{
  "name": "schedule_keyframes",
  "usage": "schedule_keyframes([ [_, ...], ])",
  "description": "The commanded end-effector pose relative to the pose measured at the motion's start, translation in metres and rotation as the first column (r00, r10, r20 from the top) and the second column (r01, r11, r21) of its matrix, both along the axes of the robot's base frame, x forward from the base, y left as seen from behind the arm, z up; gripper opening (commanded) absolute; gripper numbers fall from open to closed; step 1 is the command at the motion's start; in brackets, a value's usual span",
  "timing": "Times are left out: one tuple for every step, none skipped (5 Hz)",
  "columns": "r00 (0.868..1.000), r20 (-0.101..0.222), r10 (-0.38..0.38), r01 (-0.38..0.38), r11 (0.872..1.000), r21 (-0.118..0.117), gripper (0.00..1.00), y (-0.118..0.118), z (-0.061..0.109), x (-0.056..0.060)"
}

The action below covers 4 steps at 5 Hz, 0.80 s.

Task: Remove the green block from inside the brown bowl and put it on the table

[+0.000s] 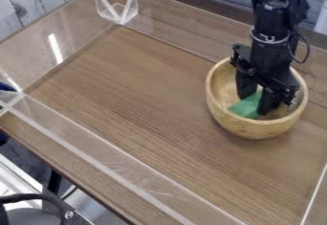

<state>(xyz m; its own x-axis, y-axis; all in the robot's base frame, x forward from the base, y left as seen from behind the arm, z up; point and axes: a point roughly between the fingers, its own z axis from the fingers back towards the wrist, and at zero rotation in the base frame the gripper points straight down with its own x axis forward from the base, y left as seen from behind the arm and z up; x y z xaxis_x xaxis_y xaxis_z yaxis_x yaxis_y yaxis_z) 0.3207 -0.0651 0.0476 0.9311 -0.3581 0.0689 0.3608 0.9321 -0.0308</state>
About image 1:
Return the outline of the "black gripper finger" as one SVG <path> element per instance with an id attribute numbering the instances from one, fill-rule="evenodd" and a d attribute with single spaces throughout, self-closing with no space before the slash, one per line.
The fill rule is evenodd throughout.
<path id="1" fill-rule="evenodd" d="M 243 100 L 256 92 L 258 83 L 248 75 L 236 72 L 238 96 Z"/>
<path id="2" fill-rule="evenodd" d="M 282 95 L 271 88 L 264 87 L 258 103 L 256 112 L 259 115 L 267 115 L 282 103 Z"/>

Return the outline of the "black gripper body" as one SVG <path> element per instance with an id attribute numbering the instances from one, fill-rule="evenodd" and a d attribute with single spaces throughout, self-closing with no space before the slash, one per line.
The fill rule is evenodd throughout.
<path id="1" fill-rule="evenodd" d="M 252 77 L 258 86 L 271 87 L 282 95 L 283 103 L 292 104 L 300 89 L 299 81 L 291 73 L 299 37 L 292 31 L 276 35 L 252 28 L 251 39 L 251 46 L 240 43 L 232 46 L 231 64 L 236 72 Z"/>

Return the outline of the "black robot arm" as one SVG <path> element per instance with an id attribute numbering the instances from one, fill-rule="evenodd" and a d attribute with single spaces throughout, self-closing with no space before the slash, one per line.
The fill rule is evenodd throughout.
<path id="1" fill-rule="evenodd" d="M 232 46 L 236 91 L 244 99 L 262 92 L 256 113 L 267 115 L 284 103 L 292 104 L 300 89 L 291 72 L 298 44 L 304 40 L 298 27 L 307 18 L 307 0 L 252 0 L 252 44 Z"/>

